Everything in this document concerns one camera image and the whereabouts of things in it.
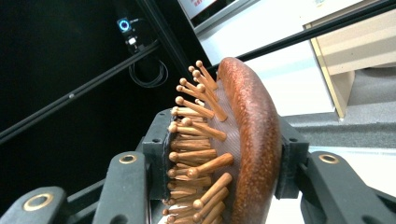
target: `wooden brush handle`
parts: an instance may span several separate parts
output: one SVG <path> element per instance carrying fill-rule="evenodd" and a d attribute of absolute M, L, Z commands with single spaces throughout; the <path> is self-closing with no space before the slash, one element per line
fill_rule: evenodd
<path fill-rule="evenodd" d="M 278 114 L 262 81 L 241 61 L 223 59 L 218 79 L 238 124 L 241 142 L 240 173 L 231 220 L 232 223 L 263 223 L 280 168 Z"/>

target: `black metal bar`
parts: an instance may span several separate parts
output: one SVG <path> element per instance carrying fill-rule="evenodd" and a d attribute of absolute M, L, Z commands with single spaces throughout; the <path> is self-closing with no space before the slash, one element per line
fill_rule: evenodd
<path fill-rule="evenodd" d="M 161 111 L 155 116 L 142 143 L 142 152 L 150 164 L 149 198 L 161 200 L 169 198 L 169 182 L 166 172 L 170 169 L 168 129 L 172 118 L 170 110 Z"/>
<path fill-rule="evenodd" d="M 149 223 L 145 155 L 123 152 L 108 167 L 93 223 Z"/>
<path fill-rule="evenodd" d="M 169 56 L 174 60 L 175 66 L 182 77 L 192 80 L 192 74 L 188 71 L 190 65 L 186 54 L 177 42 L 175 35 L 166 22 L 163 14 L 159 10 L 154 0 L 136 0 L 142 11 L 146 14 L 147 20 L 154 28 L 162 46 Z"/>
<path fill-rule="evenodd" d="M 303 217 L 308 223 L 396 222 L 393 213 L 342 157 L 316 151 L 301 167 L 307 178 L 299 186 L 304 195 Z"/>
<path fill-rule="evenodd" d="M 324 22 L 321 25 L 301 31 L 300 33 L 297 33 L 295 35 L 288 36 L 269 45 L 254 49 L 248 53 L 239 55 L 236 58 L 241 60 L 242 62 L 246 62 L 261 57 L 262 55 L 272 53 L 279 49 L 284 49 L 286 47 L 301 43 L 305 40 L 309 40 L 319 35 L 325 35 L 331 31 L 335 31 L 356 22 L 364 21 L 366 19 L 372 18 L 373 16 L 390 11 L 394 8 L 396 8 L 396 1 L 394 0 L 379 1 L 377 3 L 373 3 L 370 6 L 362 7 L 360 9 L 357 9 L 356 11 L 347 13 L 346 15 L 339 18 Z M 207 70 L 210 72 L 214 72 L 218 68 L 219 65 L 216 64 L 207 68 Z"/>
<path fill-rule="evenodd" d="M 282 162 L 275 196 L 277 199 L 296 199 L 300 192 L 295 181 L 297 167 L 306 161 L 309 143 L 280 116 L 279 126 L 282 133 Z"/>
<path fill-rule="evenodd" d="M 136 55 L 130 57 L 129 59 L 123 61 L 122 63 L 117 64 L 116 66 L 110 68 L 109 70 L 105 71 L 103 74 L 95 77 L 91 81 L 85 83 L 84 85 L 78 87 L 77 89 L 71 91 L 70 93 L 66 94 L 65 96 L 59 98 L 58 100 L 52 102 L 51 104 L 43 107 L 42 109 L 38 110 L 31 116 L 27 117 L 26 119 L 21 120 L 20 122 L 14 124 L 13 126 L 5 129 L 0 133 L 0 145 L 11 139 L 12 137 L 16 136 L 17 134 L 25 131 L 26 129 L 30 128 L 31 126 L 38 123 L 40 120 L 46 118 L 50 114 L 56 112 L 57 110 L 61 109 L 62 107 L 70 104 L 78 97 L 82 96 L 84 93 L 92 90 L 93 88 L 97 87 L 98 85 L 102 84 L 103 82 L 107 81 L 108 79 L 114 77 L 117 73 L 122 71 L 123 69 L 127 68 L 129 65 L 136 63 L 140 59 L 144 58 L 145 56 L 149 55 L 155 49 L 159 47 L 158 42 L 154 42 L 151 45 L 147 46 L 145 50 L 137 53 Z"/>
<path fill-rule="evenodd" d="M 64 223 L 66 193 L 58 187 L 32 190 L 21 196 L 0 218 L 0 224 Z"/>

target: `black cable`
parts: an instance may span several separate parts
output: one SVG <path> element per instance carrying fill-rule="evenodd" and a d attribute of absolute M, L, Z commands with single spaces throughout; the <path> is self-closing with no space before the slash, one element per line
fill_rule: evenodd
<path fill-rule="evenodd" d="M 134 83 L 136 83 L 137 85 L 139 85 L 143 88 L 159 87 L 163 83 L 165 83 L 166 80 L 168 79 L 168 68 L 161 60 L 158 60 L 158 62 L 160 63 L 160 72 L 156 78 L 154 78 L 153 80 L 151 80 L 149 82 L 144 82 L 136 76 L 136 71 L 134 70 L 135 63 L 129 66 L 129 76 L 134 81 Z"/>

